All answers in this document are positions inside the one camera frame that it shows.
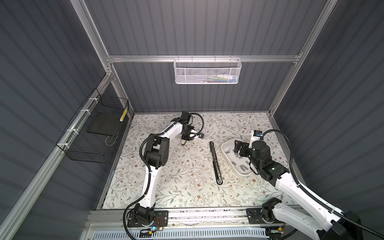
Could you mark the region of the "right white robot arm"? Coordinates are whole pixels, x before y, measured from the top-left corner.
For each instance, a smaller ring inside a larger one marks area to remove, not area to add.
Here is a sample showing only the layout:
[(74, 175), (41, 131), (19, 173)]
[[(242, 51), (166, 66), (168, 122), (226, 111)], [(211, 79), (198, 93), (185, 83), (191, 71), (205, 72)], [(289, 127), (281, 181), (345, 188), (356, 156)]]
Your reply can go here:
[(337, 216), (334, 212), (336, 208), (331, 204), (316, 202), (316, 194), (301, 183), (296, 183), (292, 172), (273, 161), (271, 149), (264, 141), (249, 144), (236, 140), (234, 152), (248, 158), (264, 180), (283, 191), (308, 213), (305, 215), (277, 198), (272, 198), (263, 204), (262, 214), (265, 222), (284, 222), (313, 240), (363, 239), (360, 228)]

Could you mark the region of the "black foam pad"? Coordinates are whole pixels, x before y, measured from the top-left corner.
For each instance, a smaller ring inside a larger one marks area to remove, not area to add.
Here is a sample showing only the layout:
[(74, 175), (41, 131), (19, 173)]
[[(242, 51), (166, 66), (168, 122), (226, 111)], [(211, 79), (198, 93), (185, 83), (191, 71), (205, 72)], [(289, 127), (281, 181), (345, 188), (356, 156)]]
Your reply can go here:
[(91, 120), (87, 132), (107, 137), (117, 135), (122, 123), (120, 117), (120, 115), (97, 113), (95, 118)]

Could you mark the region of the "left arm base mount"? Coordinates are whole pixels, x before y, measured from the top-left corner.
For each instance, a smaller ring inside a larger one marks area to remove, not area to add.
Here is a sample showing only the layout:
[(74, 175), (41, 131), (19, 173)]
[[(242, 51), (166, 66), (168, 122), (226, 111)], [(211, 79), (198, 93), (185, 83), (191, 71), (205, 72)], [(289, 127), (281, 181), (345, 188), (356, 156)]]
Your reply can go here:
[(126, 212), (125, 225), (128, 228), (157, 227), (162, 230), (168, 226), (169, 211), (155, 210), (155, 207), (142, 207), (136, 204), (135, 207)]

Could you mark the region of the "yellow marker pen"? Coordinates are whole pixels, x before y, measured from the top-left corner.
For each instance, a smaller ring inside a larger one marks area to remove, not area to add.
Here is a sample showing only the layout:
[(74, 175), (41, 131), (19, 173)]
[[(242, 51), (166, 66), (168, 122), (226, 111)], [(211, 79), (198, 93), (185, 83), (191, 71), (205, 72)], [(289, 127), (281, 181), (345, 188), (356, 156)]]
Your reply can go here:
[(125, 119), (127, 113), (128, 113), (128, 108), (125, 108), (124, 111), (123, 111), (123, 113), (122, 113), (122, 115), (121, 115), (121, 117), (120, 117), (120, 122), (123, 122), (123, 121), (124, 121), (124, 119)]

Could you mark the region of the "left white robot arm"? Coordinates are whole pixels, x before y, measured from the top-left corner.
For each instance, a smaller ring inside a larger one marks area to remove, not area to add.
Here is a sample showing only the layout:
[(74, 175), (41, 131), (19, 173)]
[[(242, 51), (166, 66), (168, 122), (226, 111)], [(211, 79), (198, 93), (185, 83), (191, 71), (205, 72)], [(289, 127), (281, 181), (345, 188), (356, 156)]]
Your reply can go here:
[(192, 141), (201, 135), (203, 127), (196, 131), (192, 126), (192, 118), (193, 113), (182, 112), (160, 133), (150, 134), (139, 148), (140, 158), (146, 165), (146, 175), (142, 196), (134, 203), (134, 213), (146, 225), (155, 218), (156, 187), (162, 168), (169, 158), (170, 142), (179, 134), (183, 142)]

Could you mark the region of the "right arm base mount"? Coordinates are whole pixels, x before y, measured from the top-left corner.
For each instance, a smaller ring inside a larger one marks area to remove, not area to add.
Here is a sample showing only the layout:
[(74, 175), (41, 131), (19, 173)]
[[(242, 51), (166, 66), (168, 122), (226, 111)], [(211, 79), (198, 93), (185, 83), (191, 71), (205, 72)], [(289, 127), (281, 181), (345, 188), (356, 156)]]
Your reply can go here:
[(275, 218), (271, 208), (247, 208), (246, 215), (250, 224), (283, 224)]

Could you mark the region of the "white oval plastic tray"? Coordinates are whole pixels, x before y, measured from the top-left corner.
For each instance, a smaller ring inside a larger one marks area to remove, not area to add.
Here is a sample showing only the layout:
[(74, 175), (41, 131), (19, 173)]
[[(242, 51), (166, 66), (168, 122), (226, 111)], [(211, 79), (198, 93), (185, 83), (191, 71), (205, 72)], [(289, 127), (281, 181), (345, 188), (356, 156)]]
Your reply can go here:
[(241, 157), (235, 150), (235, 141), (240, 139), (231, 139), (221, 145), (221, 150), (230, 167), (234, 170), (238, 177), (247, 177), (251, 174), (257, 174), (254, 167), (250, 168), (250, 160), (248, 157)]

